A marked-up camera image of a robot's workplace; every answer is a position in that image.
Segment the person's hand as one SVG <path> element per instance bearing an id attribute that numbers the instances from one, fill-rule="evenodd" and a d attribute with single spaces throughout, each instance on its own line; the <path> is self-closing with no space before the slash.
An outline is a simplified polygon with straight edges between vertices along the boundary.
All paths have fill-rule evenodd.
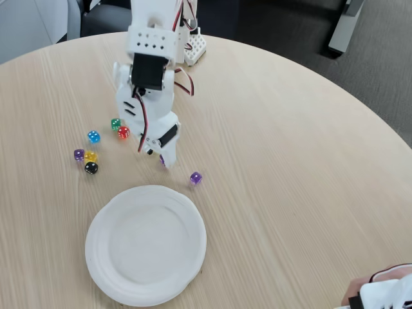
<path id="1" fill-rule="evenodd" d="M 404 263 L 400 265 L 390 265 L 384 270 L 378 271 L 377 273 L 353 279 L 348 289 L 342 299 L 341 306 L 349 305 L 349 298 L 355 297 L 360 291 L 361 287 L 366 283 L 378 282 L 378 281 L 387 281 L 391 279 L 402 279 L 403 277 L 410 275 L 411 273 L 411 263 Z"/>

